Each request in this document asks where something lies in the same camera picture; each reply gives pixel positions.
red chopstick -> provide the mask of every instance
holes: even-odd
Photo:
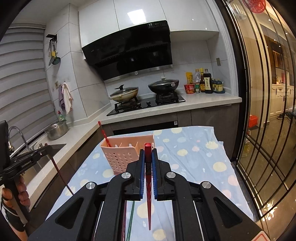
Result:
[[[108,140],[108,138],[107,138],[107,136],[106,136],[106,133],[105,133],[104,130],[103,130],[103,127],[102,127],[101,122],[98,121],[98,123],[99,123],[99,126],[100,126],[100,128],[101,128],[101,132],[102,132],[102,134],[104,135],[104,137],[105,137],[105,139],[106,139],[106,142],[107,142],[108,146],[109,146],[109,147],[112,147],[111,144],[110,144],[110,141]]]
[[[145,143],[146,194],[149,230],[151,230],[151,152],[151,143]]]

polka dot tablecloth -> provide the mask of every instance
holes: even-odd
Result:
[[[211,182],[246,215],[253,219],[253,214],[226,156],[223,143],[217,141],[213,127],[177,127],[122,136],[146,134],[154,135],[158,158],[168,162],[172,171],[181,174],[190,182]],[[110,181],[112,177],[114,177],[113,171],[100,148],[100,144],[98,144],[74,174],[69,186],[75,193],[88,181],[101,184]],[[65,188],[54,204],[49,216],[70,197],[71,193]],[[128,201],[126,233],[131,206],[132,202]],[[151,231],[149,231],[146,191],[144,191],[143,199],[135,203],[130,241],[175,240],[171,201],[157,202],[152,199],[151,213]]]

gas stove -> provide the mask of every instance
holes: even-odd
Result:
[[[179,102],[185,102],[184,98],[176,92],[168,94],[156,94],[155,97],[138,100],[136,97],[129,101],[116,103],[114,110],[109,115],[116,115],[119,113],[129,112],[133,110],[145,109],[165,104],[174,104]]]

faucet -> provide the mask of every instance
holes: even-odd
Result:
[[[26,141],[26,139],[25,139],[25,137],[24,137],[22,131],[21,131],[18,127],[16,127],[16,126],[11,126],[11,127],[9,128],[9,130],[8,130],[8,150],[9,150],[9,152],[10,152],[10,153],[13,153],[13,152],[15,151],[14,146],[10,143],[10,132],[11,132],[13,129],[16,129],[16,130],[20,133],[20,135],[22,136],[22,139],[23,139],[23,141],[24,141],[24,143],[25,143],[26,148],[27,148],[29,151],[32,151],[32,149],[29,147],[29,145],[28,145],[28,143],[27,143],[27,141]]]

white upper cabinet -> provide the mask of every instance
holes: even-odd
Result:
[[[99,0],[79,11],[81,46],[119,31],[113,0]]]
[[[214,16],[205,0],[160,0],[170,31],[218,32]]]
[[[159,0],[114,0],[114,5],[120,30],[165,20]]]

